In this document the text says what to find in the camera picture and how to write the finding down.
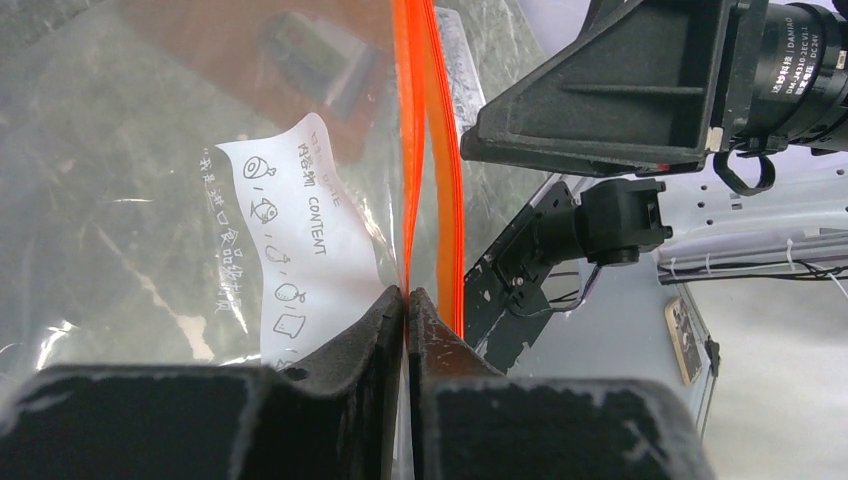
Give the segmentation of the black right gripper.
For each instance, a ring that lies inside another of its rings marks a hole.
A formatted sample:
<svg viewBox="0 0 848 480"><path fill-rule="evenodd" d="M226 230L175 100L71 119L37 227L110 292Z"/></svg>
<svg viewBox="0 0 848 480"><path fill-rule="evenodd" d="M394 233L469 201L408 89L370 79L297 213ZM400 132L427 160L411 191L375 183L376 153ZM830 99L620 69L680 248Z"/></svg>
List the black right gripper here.
<svg viewBox="0 0 848 480"><path fill-rule="evenodd" d="M847 5L606 1L478 113L464 160L586 177L847 148Z"/></svg>

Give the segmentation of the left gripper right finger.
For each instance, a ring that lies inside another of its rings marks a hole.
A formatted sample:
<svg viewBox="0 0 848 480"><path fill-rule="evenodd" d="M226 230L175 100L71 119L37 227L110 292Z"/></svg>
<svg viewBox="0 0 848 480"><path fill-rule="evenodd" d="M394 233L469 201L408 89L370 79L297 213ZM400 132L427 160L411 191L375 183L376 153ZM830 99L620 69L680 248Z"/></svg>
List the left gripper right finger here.
<svg viewBox="0 0 848 480"><path fill-rule="evenodd" d="M711 479L672 391L636 379L511 378L409 297L413 471L419 479Z"/></svg>

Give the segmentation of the clear zip top bag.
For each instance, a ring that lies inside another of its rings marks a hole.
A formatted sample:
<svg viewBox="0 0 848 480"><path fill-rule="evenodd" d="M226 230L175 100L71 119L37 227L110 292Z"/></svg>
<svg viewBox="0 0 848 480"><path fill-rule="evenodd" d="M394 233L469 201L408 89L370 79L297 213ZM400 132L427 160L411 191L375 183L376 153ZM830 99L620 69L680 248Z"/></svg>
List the clear zip top bag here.
<svg viewBox="0 0 848 480"><path fill-rule="evenodd" d="M388 1L398 132L336 159L144 40L121 1L1 5L1 412L43 370L293 365L389 287L448 321L541 176L457 157L435 7L485 100L542 56L515 1ZM400 359L392 463L411 479Z"/></svg>

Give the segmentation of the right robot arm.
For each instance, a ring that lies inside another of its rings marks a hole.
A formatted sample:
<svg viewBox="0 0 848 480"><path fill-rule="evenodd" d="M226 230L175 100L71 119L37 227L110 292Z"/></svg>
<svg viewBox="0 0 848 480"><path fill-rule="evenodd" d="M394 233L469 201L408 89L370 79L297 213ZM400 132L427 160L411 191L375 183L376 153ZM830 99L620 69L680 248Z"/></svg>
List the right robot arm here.
<svg viewBox="0 0 848 480"><path fill-rule="evenodd" d="M574 42L480 110L461 155L596 179L495 252L520 282L667 241L845 227L846 168L779 173L793 147L847 149L843 1L596 1Z"/></svg>

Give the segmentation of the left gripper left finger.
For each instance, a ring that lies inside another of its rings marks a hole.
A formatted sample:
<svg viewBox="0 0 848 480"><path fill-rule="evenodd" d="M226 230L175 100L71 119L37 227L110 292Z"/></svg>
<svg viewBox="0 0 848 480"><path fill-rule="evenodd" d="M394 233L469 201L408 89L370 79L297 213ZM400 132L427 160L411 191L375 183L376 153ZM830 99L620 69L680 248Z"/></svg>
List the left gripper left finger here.
<svg viewBox="0 0 848 480"><path fill-rule="evenodd" d="M77 365L1 412L5 479L379 479L392 463L404 298L387 288L293 365Z"/></svg>

